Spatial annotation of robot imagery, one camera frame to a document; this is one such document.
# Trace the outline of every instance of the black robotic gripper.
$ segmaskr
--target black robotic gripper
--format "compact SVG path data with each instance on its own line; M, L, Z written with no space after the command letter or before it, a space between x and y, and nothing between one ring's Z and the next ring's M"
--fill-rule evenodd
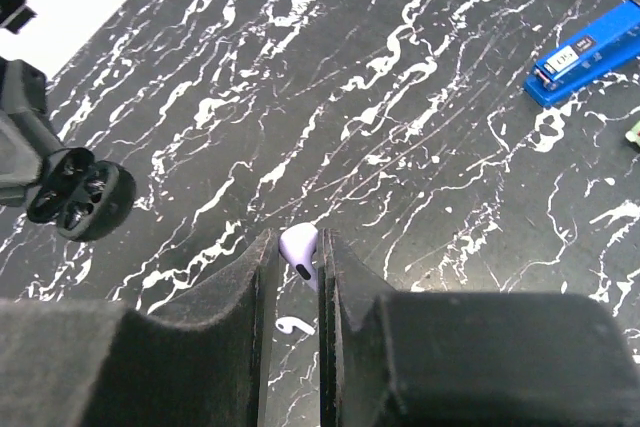
M22 60L0 57L0 205L26 207L60 235L98 240L124 222L136 186L122 166L66 147L47 116L46 77Z

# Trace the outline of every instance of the black marble surface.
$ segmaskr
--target black marble surface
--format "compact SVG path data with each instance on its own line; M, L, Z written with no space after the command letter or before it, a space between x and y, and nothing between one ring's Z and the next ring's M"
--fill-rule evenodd
M589 295L638 354L638 63L551 110L521 88L620 1L129 0L50 103L67 144L131 170L136 209L95 244L5 210L0 295L152 312L312 221L398 288ZM290 269L277 316L317 322ZM274 342L269 425L318 425L317 336Z

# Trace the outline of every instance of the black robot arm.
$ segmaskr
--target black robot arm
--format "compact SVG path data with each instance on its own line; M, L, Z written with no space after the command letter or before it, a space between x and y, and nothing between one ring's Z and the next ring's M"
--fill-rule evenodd
M595 301L401 292L339 233L313 244L322 427L640 425L635 364ZM280 278L266 230L151 315L106 300L0 302L0 425L276 425L265 406Z
M0 27L13 33L33 15L26 0L0 0ZM129 215L135 182L123 167L60 141L46 83L28 63L0 57L0 205L24 206L31 222L55 222L69 240L98 240Z

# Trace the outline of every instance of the blue stapler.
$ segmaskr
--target blue stapler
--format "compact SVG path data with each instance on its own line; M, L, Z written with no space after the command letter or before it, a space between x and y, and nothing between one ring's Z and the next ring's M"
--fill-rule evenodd
M625 0L538 60L524 89L543 107L640 55L640 0Z

